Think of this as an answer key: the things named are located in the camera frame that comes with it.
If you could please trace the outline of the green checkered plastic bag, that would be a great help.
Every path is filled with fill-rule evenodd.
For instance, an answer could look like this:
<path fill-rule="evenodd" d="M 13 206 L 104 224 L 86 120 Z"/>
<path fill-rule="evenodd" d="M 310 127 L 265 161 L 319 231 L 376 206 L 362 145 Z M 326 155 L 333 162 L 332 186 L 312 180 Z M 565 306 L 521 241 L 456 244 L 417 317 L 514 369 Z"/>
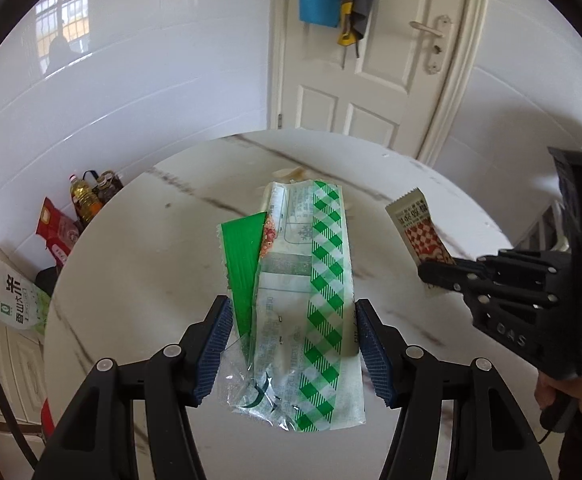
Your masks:
<path fill-rule="evenodd" d="M 284 430 L 364 424 L 342 188 L 272 182 L 263 211 L 221 224 L 236 342 L 222 357 L 233 411 Z"/>

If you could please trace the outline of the round white marble table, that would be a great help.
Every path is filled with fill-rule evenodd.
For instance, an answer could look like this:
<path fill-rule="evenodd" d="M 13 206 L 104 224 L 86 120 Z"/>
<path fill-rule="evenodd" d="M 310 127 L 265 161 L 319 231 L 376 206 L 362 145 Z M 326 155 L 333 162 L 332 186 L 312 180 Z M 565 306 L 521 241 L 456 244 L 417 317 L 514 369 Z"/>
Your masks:
<path fill-rule="evenodd" d="M 256 132 L 203 142 L 149 166 L 104 206 L 68 257 L 52 297 L 44 344 L 48 403 L 59 422 L 100 359 L 127 364 L 174 344 L 228 292 L 221 223 L 266 210 L 267 184 L 302 168 L 341 185 L 355 297 L 436 358 L 497 367 L 537 431 L 536 372 L 471 326 L 461 296 L 427 289 L 385 207 L 420 188 L 451 255 L 473 259 L 511 243 L 468 194 L 416 160 L 333 133 Z M 274 358 L 288 364 L 304 342 L 308 275 L 265 263 L 256 287 L 256 328 L 268 327 Z M 231 359 L 220 374 L 244 370 Z M 298 434 L 231 413 L 227 387 L 189 412 L 207 478 L 377 479 L 397 422 L 364 377 L 366 423 Z"/>

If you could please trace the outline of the white rice bag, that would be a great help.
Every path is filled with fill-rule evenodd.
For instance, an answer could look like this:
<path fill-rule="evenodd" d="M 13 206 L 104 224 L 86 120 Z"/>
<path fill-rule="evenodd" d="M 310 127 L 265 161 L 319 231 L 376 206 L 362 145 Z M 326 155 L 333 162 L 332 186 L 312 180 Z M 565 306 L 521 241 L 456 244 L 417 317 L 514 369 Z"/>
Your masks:
<path fill-rule="evenodd" d="M 0 321 L 14 330 L 46 331 L 49 295 L 0 260 Z"/>

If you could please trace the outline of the red snack bag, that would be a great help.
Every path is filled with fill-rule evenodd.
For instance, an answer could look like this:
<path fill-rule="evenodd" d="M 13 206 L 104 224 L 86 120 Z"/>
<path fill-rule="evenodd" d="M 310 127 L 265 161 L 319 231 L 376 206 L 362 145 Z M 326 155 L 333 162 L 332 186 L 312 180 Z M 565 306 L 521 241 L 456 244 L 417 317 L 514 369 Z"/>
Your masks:
<path fill-rule="evenodd" d="M 56 266 L 62 269 L 80 237 L 80 229 L 46 197 L 41 206 L 36 234 L 44 239 Z"/>

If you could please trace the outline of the cooking oil bottle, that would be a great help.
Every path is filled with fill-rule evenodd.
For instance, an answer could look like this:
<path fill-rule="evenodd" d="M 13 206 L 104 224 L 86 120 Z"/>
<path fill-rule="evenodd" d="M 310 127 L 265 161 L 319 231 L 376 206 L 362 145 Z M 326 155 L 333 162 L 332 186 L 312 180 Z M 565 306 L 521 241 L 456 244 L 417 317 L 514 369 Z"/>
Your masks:
<path fill-rule="evenodd" d="M 103 207 L 99 197 L 93 192 L 87 181 L 78 178 L 76 174 L 70 176 L 70 198 L 77 217 L 84 226 L 88 226 Z"/>

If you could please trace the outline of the red checkered sachet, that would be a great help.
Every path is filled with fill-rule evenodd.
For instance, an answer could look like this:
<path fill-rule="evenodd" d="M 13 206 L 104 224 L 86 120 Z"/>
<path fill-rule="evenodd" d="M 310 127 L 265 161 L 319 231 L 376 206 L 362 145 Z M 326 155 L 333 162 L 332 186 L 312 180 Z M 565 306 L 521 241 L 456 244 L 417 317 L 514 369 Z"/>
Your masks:
<path fill-rule="evenodd" d="M 416 266 L 432 260 L 454 264 L 431 219 L 420 188 L 394 200 L 385 208 Z"/>

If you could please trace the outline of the white panel door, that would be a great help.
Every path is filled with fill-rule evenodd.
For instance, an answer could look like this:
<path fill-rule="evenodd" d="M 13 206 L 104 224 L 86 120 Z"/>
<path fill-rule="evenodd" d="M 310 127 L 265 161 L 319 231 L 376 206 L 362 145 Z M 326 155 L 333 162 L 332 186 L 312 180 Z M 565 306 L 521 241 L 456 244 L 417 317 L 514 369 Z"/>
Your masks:
<path fill-rule="evenodd" d="M 271 0 L 269 128 L 341 133 L 433 165 L 466 92 L 487 5 L 376 0 L 356 56 L 336 29 L 302 22 L 298 0 Z M 444 14 L 448 53 L 431 75 L 431 37 L 409 22 L 433 26 Z"/>

